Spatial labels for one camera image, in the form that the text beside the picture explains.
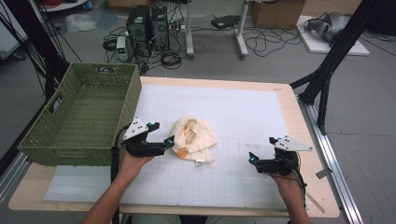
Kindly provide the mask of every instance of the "forearm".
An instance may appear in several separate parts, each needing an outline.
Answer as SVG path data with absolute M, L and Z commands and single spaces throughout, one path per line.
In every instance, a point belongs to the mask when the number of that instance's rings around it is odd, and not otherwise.
M 104 223 L 108 224 L 113 218 L 120 200 L 129 184 L 120 178 L 116 178 L 98 202 L 91 208 L 81 223 Z
M 311 223 L 306 213 L 303 194 L 299 187 L 293 185 L 279 186 L 279 193 L 288 208 L 291 224 Z

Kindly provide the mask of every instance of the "table leg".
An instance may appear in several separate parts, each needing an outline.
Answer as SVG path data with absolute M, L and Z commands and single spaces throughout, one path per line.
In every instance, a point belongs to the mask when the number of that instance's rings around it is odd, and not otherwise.
M 245 44 L 244 37 L 242 37 L 242 32 L 244 31 L 245 19 L 248 13 L 248 0 L 244 1 L 241 12 L 241 22 L 239 23 L 239 29 L 235 30 L 236 40 L 238 42 L 239 48 L 241 49 L 241 59 L 248 56 L 248 49 Z
M 187 26 L 186 26 L 186 46 L 187 46 L 187 57 L 193 59 L 194 48 L 192 45 L 192 33 L 191 33 L 191 0 L 187 1 Z

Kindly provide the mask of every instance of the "white cable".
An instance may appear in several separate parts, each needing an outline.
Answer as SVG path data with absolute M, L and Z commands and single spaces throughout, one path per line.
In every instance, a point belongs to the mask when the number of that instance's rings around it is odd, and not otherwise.
M 153 67 L 156 67 L 156 68 L 159 68 L 159 69 L 163 70 L 163 73 L 165 74 L 165 77 L 166 77 L 166 72 L 165 72 L 165 70 L 164 70 L 163 68 L 161 68 L 160 66 L 158 66 L 158 65 L 154 65 L 154 64 L 151 62 L 151 57 L 152 57 L 152 56 L 154 55 L 154 53 L 155 53 L 155 46 L 154 46 L 154 49 L 151 49 L 151 45 L 148 44 L 148 47 L 149 47 L 149 49 L 150 49 L 150 51 L 151 51 L 151 56 L 148 57 L 148 63 L 151 64 Z

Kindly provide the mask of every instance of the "human hand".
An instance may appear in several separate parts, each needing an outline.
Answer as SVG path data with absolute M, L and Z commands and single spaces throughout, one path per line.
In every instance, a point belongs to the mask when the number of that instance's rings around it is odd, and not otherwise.
M 129 186 L 132 181 L 139 175 L 142 167 L 153 158 L 154 157 L 134 157 L 125 150 L 121 159 L 120 170 L 117 174 L 116 179 L 121 179 L 124 184 Z

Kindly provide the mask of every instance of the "basket handle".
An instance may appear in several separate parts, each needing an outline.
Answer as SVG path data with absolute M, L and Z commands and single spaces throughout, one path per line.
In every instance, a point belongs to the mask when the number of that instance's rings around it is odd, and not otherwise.
M 50 98 L 49 102 L 47 103 L 47 110 L 51 114 L 54 114 L 58 110 L 62 102 L 63 102 L 62 94 L 59 91 L 55 92 L 55 94 Z
M 117 74 L 117 66 L 108 63 L 93 64 L 92 68 L 99 74 Z

